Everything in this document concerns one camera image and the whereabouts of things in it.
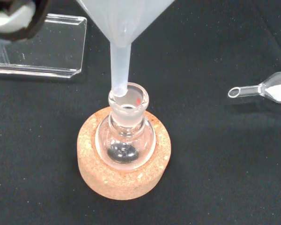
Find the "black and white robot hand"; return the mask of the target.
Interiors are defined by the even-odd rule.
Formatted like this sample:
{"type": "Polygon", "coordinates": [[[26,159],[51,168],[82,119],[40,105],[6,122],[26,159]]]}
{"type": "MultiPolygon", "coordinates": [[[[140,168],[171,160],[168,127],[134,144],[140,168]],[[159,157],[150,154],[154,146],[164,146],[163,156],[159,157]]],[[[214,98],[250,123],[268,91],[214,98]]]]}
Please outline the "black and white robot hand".
{"type": "Polygon", "coordinates": [[[0,40],[16,42],[34,37],[50,5],[49,0],[0,0],[0,40]]]}

